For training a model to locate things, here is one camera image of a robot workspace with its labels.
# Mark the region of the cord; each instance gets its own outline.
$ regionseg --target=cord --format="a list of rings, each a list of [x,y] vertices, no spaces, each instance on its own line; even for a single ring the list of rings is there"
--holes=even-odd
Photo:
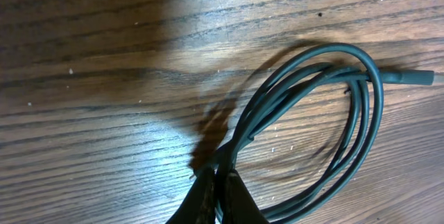
[[[344,52],[358,58],[367,71],[354,66],[337,66],[329,62],[311,64],[301,69],[295,68],[302,62],[322,53]],[[316,74],[313,78],[300,82],[303,78]],[[234,130],[233,138],[220,147],[214,157],[204,166],[218,168],[216,181],[222,182],[236,164],[237,153],[254,140],[254,136],[279,119],[290,107],[320,85],[347,83],[350,88],[350,112],[341,135],[339,148],[321,178],[298,195],[282,203],[262,209],[261,213],[271,223],[293,223],[312,213],[340,191],[355,175],[364,162],[375,140],[384,107],[383,83],[431,85],[436,75],[433,71],[384,71],[379,70],[372,58],[364,51],[350,44],[324,44],[306,50],[290,59],[277,69],[255,92],[242,112]],[[368,127],[370,99],[367,81],[373,85],[373,114]],[[361,115],[355,142],[344,156]],[[319,191],[347,165],[344,174],[323,194]],[[195,171],[198,175],[202,169]],[[220,205],[216,215],[222,221]]]

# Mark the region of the wooden surface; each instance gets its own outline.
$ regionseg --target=wooden surface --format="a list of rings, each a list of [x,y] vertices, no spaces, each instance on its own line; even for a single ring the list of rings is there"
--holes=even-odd
[[[381,66],[443,72],[443,13],[444,0],[0,0],[0,223],[164,223],[189,164],[229,140],[285,60],[349,42]],[[321,60],[357,62],[308,63]],[[320,176],[344,89],[319,87],[241,152],[259,206]],[[385,90],[364,165],[302,223],[442,223],[444,85]]]

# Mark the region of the dark green cable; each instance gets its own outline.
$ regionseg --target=dark green cable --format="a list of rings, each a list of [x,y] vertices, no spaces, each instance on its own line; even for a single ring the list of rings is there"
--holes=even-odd
[[[364,64],[367,71],[362,72],[353,66],[339,67],[327,62],[312,64],[295,70],[302,62],[316,55],[329,52],[344,52],[353,55]],[[298,83],[301,79],[312,74],[317,75],[310,80]],[[252,142],[255,135],[279,119],[290,107],[293,107],[310,91],[319,85],[328,83],[347,83],[350,88],[350,113],[341,135],[339,148],[324,174],[302,193],[282,203],[261,210],[263,215],[272,223],[293,223],[312,213],[333,197],[348,183],[364,162],[381,123],[384,105],[383,81],[385,83],[430,85],[433,79],[433,71],[407,70],[383,71],[381,73],[366,52],[350,44],[333,43],[311,48],[283,64],[261,85],[242,112],[237,127],[234,130],[233,138],[217,150],[215,156],[206,166],[218,167],[216,179],[222,182],[228,171],[234,168],[237,153]],[[367,81],[373,84],[375,98],[373,115],[368,131],[370,99]],[[361,120],[357,138],[352,148],[343,157],[355,130],[359,113],[361,113]],[[350,163],[351,165],[333,186],[316,198],[322,187]],[[221,221],[222,211],[220,206],[216,208],[216,212]]]

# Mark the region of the wooden table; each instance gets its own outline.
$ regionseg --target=wooden table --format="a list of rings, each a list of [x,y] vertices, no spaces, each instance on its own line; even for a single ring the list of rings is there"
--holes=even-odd
[[[0,0],[0,223],[164,223],[291,56],[348,42],[444,71],[444,0]],[[323,55],[356,64],[347,55]],[[302,223],[442,223],[444,85],[385,86],[356,177]],[[317,88],[238,159],[260,207],[319,178],[348,113]]]

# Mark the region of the wire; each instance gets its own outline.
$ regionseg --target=wire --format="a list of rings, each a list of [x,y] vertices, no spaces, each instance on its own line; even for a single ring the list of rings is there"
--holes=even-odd
[[[329,62],[311,64],[295,70],[299,64],[316,55],[338,51],[358,58],[367,71],[362,72],[354,66],[337,66]],[[316,75],[300,82],[312,74]],[[348,120],[339,140],[339,148],[324,174],[298,195],[261,210],[272,223],[293,223],[312,213],[344,188],[364,162],[381,123],[384,106],[382,84],[385,82],[429,85],[433,83],[433,79],[433,71],[380,71],[365,51],[350,44],[324,44],[306,50],[283,64],[255,92],[241,114],[233,138],[217,150],[207,166],[218,167],[216,180],[222,182],[230,169],[235,167],[237,153],[252,142],[255,135],[279,119],[310,91],[320,85],[347,83],[351,100]],[[372,83],[374,91],[373,114],[369,127],[370,99],[367,81]],[[361,118],[357,137],[351,149],[345,154],[355,131],[359,113]],[[343,175],[325,193],[316,198],[319,191],[349,164]],[[222,221],[223,213],[220,206],[216,208],[216,215],[219,221]]]

